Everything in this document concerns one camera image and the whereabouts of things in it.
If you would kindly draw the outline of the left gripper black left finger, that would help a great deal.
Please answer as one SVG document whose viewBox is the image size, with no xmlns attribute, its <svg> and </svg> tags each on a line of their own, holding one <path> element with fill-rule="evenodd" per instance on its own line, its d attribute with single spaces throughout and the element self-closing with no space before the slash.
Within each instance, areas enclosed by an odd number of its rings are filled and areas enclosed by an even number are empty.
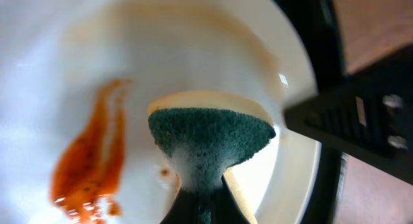
<svg viewBox="0 0 413 224">
<path fill-rule="evenodd" d="M 181 188 L 160 224 L 205 224 L 205 201 L 200 194 Z"/>
</svg>

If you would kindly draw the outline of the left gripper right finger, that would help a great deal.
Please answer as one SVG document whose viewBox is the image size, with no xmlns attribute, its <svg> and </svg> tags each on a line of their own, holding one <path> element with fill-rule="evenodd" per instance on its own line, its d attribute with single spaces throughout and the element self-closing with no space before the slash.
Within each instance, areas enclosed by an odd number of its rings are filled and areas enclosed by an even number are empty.
<svg viewBox="0 0 413 224">
<path fill-rule="evenodd" d="M 209 207 L 212 224 L 250 224 L 235 201 L 227 181 L 221 176 L 222 187 L 213 191 Z"/>
</svg>

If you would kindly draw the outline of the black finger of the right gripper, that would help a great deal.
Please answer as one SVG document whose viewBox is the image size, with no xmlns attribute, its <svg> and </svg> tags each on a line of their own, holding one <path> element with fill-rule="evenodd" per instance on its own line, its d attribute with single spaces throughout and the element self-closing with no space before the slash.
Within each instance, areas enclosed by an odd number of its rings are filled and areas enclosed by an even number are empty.
<svg viewBox="0 0 413 224">
<path fill-rule="evenodd" d="M 412 183 L 412 46 L 284 111 L 289 130 Z"/>
</svg>

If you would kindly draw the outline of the green yellow sponge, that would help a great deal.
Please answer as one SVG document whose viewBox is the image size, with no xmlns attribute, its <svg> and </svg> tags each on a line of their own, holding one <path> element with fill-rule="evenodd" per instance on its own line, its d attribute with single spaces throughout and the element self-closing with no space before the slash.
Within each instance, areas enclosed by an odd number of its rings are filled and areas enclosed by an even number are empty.
<svg viewBox="0 0 413 224">
<path fill-rule="evenodd" d="M 178 92 L 148 106 L 148 126 L 183 189 L 207 194 L 221 177 L 276 136 L 272 118 L 253 100 L 224 92 Z"/>
</svg>

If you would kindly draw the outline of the cream plate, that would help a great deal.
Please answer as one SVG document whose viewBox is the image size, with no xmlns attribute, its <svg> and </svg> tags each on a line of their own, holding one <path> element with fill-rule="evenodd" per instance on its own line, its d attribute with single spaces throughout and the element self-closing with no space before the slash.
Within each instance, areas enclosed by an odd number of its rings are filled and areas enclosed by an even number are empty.
<svg viewBox="0 0 413 224">
<path fill-rule="evenodd" d="M 258 102 L 276 137 L 226 178 L 258 223 L 299 223 L 321 147 L 282 111 L 316 94 L 296 31 L 271 0 L 1 0 L 1 222 L 67 223 L 52 173 L 80 133 L 96 90 L 129 78 L 127 146 L 109 223 L 159 223 L 177 180 L 155 146 L 148 104 L 186 90 Z"/>
</svg>

